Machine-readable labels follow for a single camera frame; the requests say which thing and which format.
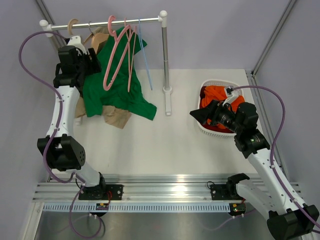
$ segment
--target white table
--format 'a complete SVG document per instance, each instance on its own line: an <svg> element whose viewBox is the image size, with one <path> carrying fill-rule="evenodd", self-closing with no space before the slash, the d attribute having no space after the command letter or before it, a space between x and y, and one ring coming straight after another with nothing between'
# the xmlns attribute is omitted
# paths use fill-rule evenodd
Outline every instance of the white table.
<svg viewBox="0 0 320 240"><path fill-rule="evenodd" d="M144 98L157 106L153 121L133 114L124 129L104 122L102 116L83 117L74 127L75 139L85 149L86 161L102 174L255 174L255 169L235 146L233 137L202 133L189 115L197 108L200 86L207 79L248 85L243 69L172 69L172 115L165 115L163 70L137 70ZM244 98L253 103L249 89Z"/></svg>

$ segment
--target white plastic basket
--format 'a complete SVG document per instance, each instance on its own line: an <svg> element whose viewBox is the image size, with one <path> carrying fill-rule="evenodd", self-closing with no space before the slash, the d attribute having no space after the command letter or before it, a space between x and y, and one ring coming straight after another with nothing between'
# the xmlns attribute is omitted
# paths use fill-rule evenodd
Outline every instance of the white plastic basket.
<svg viewBox="0 0 320 240"><path fill-rule="evenodd" d="M224 87L228 87L228 86L233 86L233 87L239 87L239 85L235 84L232 81L227 81L227 80L218 80L218 79L208 79L206 81L204 81L200 87L200 91L202 89L203 86L224 86ZM243 96L244 97L244 93L242 91L242 89L238 89L236 90L237 93L239 94L239 96ZM200 93L199 93L199 101L198 101L198 109L200 108L200 102L201 102L201 97L200 97ZM225 133L225 132L217 132L217 131L212 131L209 129L206 129L205 127L203 127L198 121L197 124L201 130L201 132L203 132L204 134L207 134L209 136L214 136L214 137L219 137L219 138L229 138L229 137L234 137L236 134L235 133Z"/></svg>

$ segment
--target wall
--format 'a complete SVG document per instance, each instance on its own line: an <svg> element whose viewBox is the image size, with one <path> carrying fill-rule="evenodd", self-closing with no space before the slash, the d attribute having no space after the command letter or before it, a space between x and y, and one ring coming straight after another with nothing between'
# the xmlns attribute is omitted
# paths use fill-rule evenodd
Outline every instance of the wall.
<svg viewBox="0 0 320 240"><path fill-rule="evenodd" d="M38 181L46 179L37 139L45 136L54 94L29 77L19 65L22 41L39 31L39 14L32 0L0 3L0 234L17 240ZM56 53L45 36L27 43L22 59L37 76L51 82Z"/></svg>
<svg viewBox="0 0 320 240"><path fill-rule="evenodd" d="M66 25L154 18L168 12L169 66L172 69L248 69L258 61L288 0L44 0L55 23ZM149 43L146 55L151 69L163 68L159 23L141 25ZM75 29L74 34L89 34ZM145 68L142 58L137 68Z"/></svg>
<svg viewBox="0 0 320 240"><path fill-rule="evenodd" d="M286 106L278 147L292 181L298 181L307 204L320 209L319 179L319 63L320 1L301 0L257 74L259 85L270 87ZM281 106L263 94L276 132Z"/></svg>

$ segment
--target orange cloth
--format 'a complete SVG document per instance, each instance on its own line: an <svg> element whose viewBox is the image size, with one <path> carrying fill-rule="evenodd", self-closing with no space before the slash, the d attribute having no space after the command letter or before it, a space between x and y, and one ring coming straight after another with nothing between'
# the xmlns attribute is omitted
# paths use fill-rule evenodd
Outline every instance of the orange cloth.
<svg viewBox="0 0 320 240"><path fill-rule="evenodd" d="M207 86L204 89L205 97L201 100L201 106L205 108L209 103L211 103L212 100L217 101L223 101L227 99L227 95L225 93L225 87L224 86ZM244 103L245 99L243 96L238 96L236 100L234 100L230 105L232 107L232 111L236 112L239 104ZM226 129L222 124L216 125L220 129Z"/></svg>

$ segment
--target green shirt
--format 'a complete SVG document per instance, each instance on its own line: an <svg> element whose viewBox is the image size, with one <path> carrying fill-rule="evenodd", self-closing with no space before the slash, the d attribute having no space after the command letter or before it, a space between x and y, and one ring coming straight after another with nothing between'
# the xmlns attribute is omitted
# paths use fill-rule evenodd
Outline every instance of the green shirt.
<svg viewBox="0 0 320 240"><path fill-rule="evenodd" d="M121 33L123 27L116 31L117 36ZM130 58L132 57L135 33L130 40ZM111 64L110 72L107 78L107 85L110 83L119 60L124 52L128 40L126 35L120 40L118 47L115 51L115 55ZM130 92L128 92L128 80L129 80L129 67L128 67L128 52L126 53L124 60L121 64L120 70L108 91L104 90L103 81L109 62L109 58L115 44L115 39L109 36L103 49L97 55L98 60L101 63L101 72L87 76L83 85L83 99L86 114L88 117L94 115L101 115L103 106L115 106L118 109L128 110L131 113L140 115L149 120L153 120L157 107L147 102L141 90L141 85L138 80L135 68L132 67ZM141 50L139 38L136 36L134 54Z"/></svg>

